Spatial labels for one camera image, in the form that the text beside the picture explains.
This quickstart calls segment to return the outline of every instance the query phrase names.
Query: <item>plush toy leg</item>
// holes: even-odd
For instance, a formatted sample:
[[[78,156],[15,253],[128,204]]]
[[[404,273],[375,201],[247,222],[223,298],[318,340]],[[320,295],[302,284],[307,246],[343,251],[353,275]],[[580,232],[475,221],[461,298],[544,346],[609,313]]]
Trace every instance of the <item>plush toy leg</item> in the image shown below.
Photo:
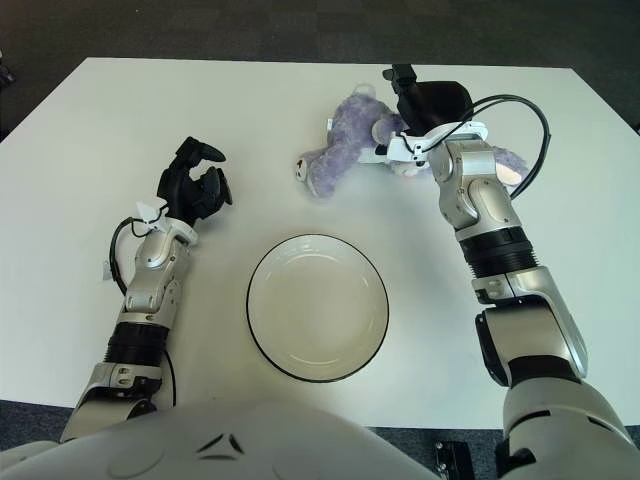
[[[311,190],[311,193],[316,197],[318,194],[313,188],[313,184],[309,181],[309,165],[313,164],[326,150],[326,148],[321,148],[320,150],[305,152],[300,155],[300,160],[296,162],[296,178],[301,182],[305,182],[309,190]]]
[[[389,168],[393,173],[402,177],[415,177],[424,170],[431,171],[428,163],[418,166],[415,162],[389,162]]]
[[[307,161],[307,186],[316,197],[333,195],[338,181],[358,161],[360,149],[337,143],[325,149],[313,161]]]

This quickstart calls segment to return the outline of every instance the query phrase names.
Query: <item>plush toy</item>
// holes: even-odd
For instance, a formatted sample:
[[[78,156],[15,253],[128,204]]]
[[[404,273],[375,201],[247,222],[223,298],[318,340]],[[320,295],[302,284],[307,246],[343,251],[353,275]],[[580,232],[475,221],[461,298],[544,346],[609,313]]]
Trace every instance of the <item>plush toy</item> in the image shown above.
[[[296,177],[306,182],[314,196],[330,197],[347,170],[356,163],[379,163],[381,157],[375,154],[375,148],[388,145],[393,133],[406,128],[400,115],[376,100],[373,87],[359,85],[336,109],[327,134],[328,146],[303,153],[296,163]],[[498,178],[506,186],[516,187],[529,171],[524,160],[500,147],[493,147],[493,151]],[[395,174],[403,176],[431,171],[428,163],[388,162],[388,165]]]

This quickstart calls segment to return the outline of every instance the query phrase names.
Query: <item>plush toy ear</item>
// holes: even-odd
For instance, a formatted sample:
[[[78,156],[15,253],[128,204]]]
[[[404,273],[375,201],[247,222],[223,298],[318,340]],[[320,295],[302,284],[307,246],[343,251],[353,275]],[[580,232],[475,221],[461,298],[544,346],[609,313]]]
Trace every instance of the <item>plush toy ear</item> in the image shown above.
[[[498,179],[510,187],[515,187],[529,174],[527,163],[510,150],[500,147],[491,147],[496,159],[496,173]]]
[[[401,132],[406,128],[402,117],[397,113],[383,115],[373,124],[371,128],[371,136],[378,145],[389,145],[391,134]]]
[[[498,180],[510,187],[520,185],[520,182],[522,182],[522,175],[501,163],[496,163],[496,173],[498,174]]]
[[[359,83],[356,88],[353,89],[352,95],[359,93],[361,95],[368,95],[371,98],[376,98],[376,88],[370,83]]]

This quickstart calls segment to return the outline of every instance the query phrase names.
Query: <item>robot forearm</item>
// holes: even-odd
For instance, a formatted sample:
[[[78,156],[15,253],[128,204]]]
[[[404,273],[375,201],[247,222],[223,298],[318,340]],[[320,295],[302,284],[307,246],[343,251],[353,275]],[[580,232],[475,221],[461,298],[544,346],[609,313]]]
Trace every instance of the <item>robot forearm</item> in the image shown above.
[[[453,137],[431,155],[440,210],[456,231],[478,301],[494,304],[476,318],[494,379],[513,385],[531,376],[583,378],[587,352],[549,270],[533,247],[496,175],[491,147]]]
[[[162,384],[160,363],[188,266],[185,236],[175,233],[151,232],[140,245],[104,362],[94,367],[61,441],[155,410],[151,397]]]
[[[160,363],[180,303],[189,246],[198,238],[192,227],[232,203],[221,169],[211,167],[198,180],[190,177],[203,159],[222,162],[225,157],[189,137],[162,174],[157,193],[167,202],[167,215],[160,212],[147,224],[151,230],[136,253],[135,275],[104,362],[95,366],[63,442],[156,409],[151,397],[162,384]]]

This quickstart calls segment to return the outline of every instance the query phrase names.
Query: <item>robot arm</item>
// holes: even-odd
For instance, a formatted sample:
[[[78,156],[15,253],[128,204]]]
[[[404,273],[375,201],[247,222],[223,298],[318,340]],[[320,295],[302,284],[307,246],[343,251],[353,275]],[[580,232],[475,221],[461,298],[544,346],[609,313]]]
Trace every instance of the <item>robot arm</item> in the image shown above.
[[[418,133],[441,130],[438,122],[459,122],[473,111],[470,101],[456,101],[468,94],[438,90],[432,82],[416,84],[410,66],[394,65],[388,72],[385,78],[400,97],[398,109],[408,111],[405,121]],[[434,89],[438,101],[429,100]],[[438,102],[447,95],[459,105],[458,118],[440,112]],[[433,123],[424,126],[424,119]],[[440,211],[474,273],[478,301],[493,305],[476,317],[476,329],[489,373],[509,387],[504,441],[496,448],[498,475],[640,478],[640,454],[624,426],[604,397],[583,381],[584,341],[549,270],[538,265],[498,180],[486,135],[461,130],[431,142],[428,161],[440,187]]]
[[[189,137],[162,174],[158,196],[167,201],[167,215],[148,224],[104,361],[94,367],[63,442],[156,410],[151,399],[162,384],[160,363],[180,303],[189,248],[198,240],[192,227],[225,202],[231,204],[222,170],[211,167],[195,181],[189,176],[202,159],[225,160],[215,148]]]

